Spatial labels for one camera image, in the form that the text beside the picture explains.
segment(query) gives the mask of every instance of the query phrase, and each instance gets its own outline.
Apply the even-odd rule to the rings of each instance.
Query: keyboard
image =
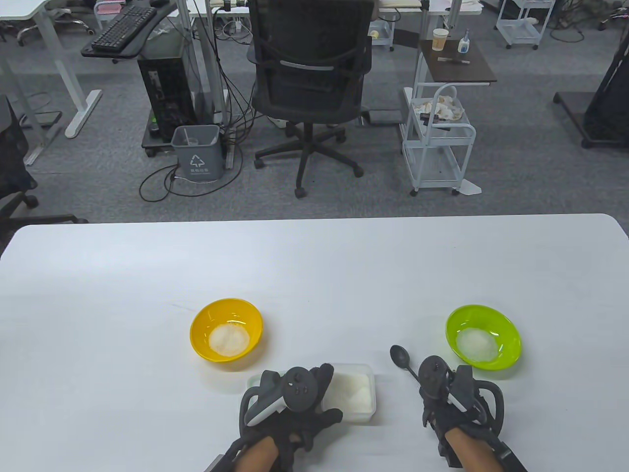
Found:
[[[121,52],[142,28],[157,14],[157,8],[128,6],[113,19],[94,41],[92,49],[105,52]]]

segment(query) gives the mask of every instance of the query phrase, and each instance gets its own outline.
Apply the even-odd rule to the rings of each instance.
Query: bottle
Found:
[[[459,49],[458,49],[458,51],[461,54],[465,54],[469,50],[470,50],[470,30],[468,28],[468,29],[465,30],[465,36],[463,36],[461,38],[461,41],[459,41]]]

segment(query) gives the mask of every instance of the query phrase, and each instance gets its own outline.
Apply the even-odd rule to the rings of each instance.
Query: yellow bowl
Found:
[[[225,357],[209,346],[209,335],[217,326],[237,323],[249,333],[249,346],[237,356]],[[262,338],[264,322],[258,309],[238,298],[216,300],[203,308],[190,326],[190,343],[203,359],[212,362],[232,362],[246,356]]]

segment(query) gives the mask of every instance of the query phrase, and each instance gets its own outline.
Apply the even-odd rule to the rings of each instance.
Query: spoon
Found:
[[[389,353],[391,355],[391,360],[395,365],[397,365],[400,369],[406,369],[411,373],[413,377],[415,377],[415,380],[417,380],[417,382],[420,381],[420,378],[417,377],[417,374],[413,372],[411,366],[409,365],[411,362],[411,358],[408,355],[406,349],[404,349],[402,346],[394,344],[393,346],[391,346]]]

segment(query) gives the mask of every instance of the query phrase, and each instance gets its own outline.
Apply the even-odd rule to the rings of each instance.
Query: trash bin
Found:
[[[175,130],[170,144],[186,179],[208,182],[223,176],[225,164],[219,134],[216,125],[180,126]]]

